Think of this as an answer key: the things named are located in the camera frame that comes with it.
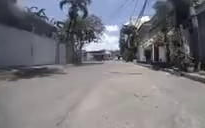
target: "power line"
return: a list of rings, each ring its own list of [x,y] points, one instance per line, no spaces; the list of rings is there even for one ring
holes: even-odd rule
[[[135,11],[136,11],[136,8],[137,8],[138,4],[139,4],[139,0],[136,0],[135,7],[134,7],[134,9],[133,9],[133,12],[132,12],[130,18],[129,18],[130,21],[131,21],[133,15],[135,14]]]
[[[143,4],[143,7],[142,7],[142,10],[140,11],[138,17],[137,17],[137,20],[136,20],[136,23],[135,23],[135,26],[138,28],[140,23],[140,20],[141,20],[141,17],[143,16],[144,12],[145,12],[145,9],[146,9],[146,5],[148,3],[148,0],[145,0],[144,4]]]
[[[116,9],[116,11],[114,11],[114,13],[110,16],[110,18],[113,18],[113,17],[116,16],[117,14],[120,14],[120,11],[121,11],[122,9],[124,9],[125,7],[127,7],[127,5],[133,3],[134,1],[135,1],[135,0],[124,0],[124,3],[123,3],[120,7],[118,7],[118,8]]]

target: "sidewalk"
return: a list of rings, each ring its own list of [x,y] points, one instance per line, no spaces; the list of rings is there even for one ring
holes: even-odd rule
[[[145,64],[145,63],[137,63],[137,64],[143,67],[153,69],[153,70],[161,70],[161,71],[165,71],[170,74],[173,74],[173,75],[183,76],[183,77],[186,77],[194,81],[205,83],[205,71],[201,71],[199,73],[198,72],[189,73],[189,72],[180,71],[177,68],[174,68],[174,69],[173,68],[159,68],[151,64]]]

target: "curb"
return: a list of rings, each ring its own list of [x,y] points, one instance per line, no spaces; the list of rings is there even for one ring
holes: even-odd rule
[[[191,75],[189,73],[185,73],[185,72],[181,72],[181,71],[174,71],[173,69],[163,69],[163,71],[168,72],[168,73],[173,74],[173,75],[183,76],[185,78],[188,78],[188,79],[191,79],[191,80],[194,80],[197,82],[205,83],[204,77]]]

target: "concrete road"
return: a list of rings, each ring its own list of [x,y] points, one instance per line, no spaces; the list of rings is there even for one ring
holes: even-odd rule
[[[205,84],[123,62],[66,70],[1,81],[0,126],[205,128]]]

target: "green tree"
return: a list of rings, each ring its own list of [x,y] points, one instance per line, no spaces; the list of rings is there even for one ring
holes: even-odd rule
[[[62,42],[65,42],[68,46],[73,46],[74,63],[80,64],[82,48],[84,47],[84,45],[93,42],[98,42],[98,40],[102,36],[105,27],[102,23],[102,20],[95,15],[90,15],[85,19],[77,17],[76,25],[72,28],[73,40],[72,42],[70,42],[66,41],[66,38],[68,38],[67,29],[69,27],[70,20],[71,19],[67,19],[63,23],[63,28],[60,29],[60,39],[62,40]]]
[[[60,9],[63,9],[65,5],[69,5],[69,26],[68,32],[72,26],[76,25],[77,17],[79,16],[79,12],[82,12],[82,18],[85,19],[88,16],[87,6],[91,4],[91,0],[62,0],[60,2]]]
[[[133,25],[123,25],[120,31],[119,47],[124,60],[132,61],[135,57],[137,28]]]

